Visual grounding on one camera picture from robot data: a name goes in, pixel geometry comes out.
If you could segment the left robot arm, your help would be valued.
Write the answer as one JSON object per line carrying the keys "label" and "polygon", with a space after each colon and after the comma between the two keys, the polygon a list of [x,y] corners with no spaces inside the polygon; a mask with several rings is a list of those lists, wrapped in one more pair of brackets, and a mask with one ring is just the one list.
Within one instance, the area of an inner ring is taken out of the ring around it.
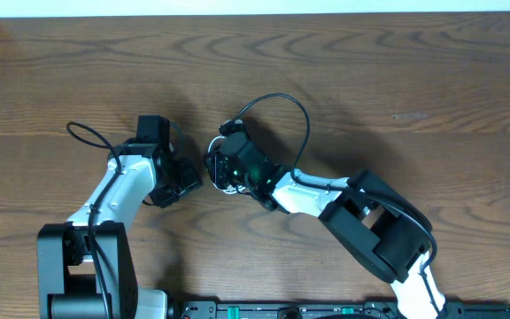
{"label": "left robot arm", "polygon": [[167,292],[139,287],[128,231],[143,205],[166,208],[202,181],[190,159],[177,157],[172,124],[141,115],[134,137],[112,145],[104,178],[66,222],[37,235],[39,315],[42,318],[180,318]]}

